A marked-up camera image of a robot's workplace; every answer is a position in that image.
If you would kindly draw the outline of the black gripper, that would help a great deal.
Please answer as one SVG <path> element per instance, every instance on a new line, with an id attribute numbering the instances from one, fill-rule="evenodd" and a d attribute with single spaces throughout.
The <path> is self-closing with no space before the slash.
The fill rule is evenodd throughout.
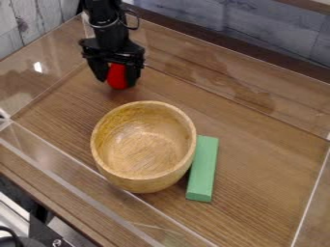
<path id="1" fill-rule="evenodd" d="M 79 45 L 83 48 L 83 57 L 89 60 L 89 65 L 95 78 L 105 82 L 109 74 L 109 63 L 126 65 L 126 80 L 129 87 L 134 87 L 145 68 L 145 48 L 128 41 L 120 50 L 114 51 L 101 48 L 97 39 L 81 39 Z"/>

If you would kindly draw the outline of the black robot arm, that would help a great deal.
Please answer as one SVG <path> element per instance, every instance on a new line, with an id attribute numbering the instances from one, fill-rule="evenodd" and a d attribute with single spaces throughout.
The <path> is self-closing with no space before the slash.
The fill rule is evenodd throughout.
<path id="1" fill-rule="evenodd" d="M 145 69 L 146 49 L 130 39 L 129 31 L 136 31 L 141 22 L 130 26 L 128 13 L 140 16 L 124 7 L 124 0 L 83 0 L 83 11 L 94 37 L 81 39 L 79 45 L 94 76 L 113 89 L 132 88 Z"/>

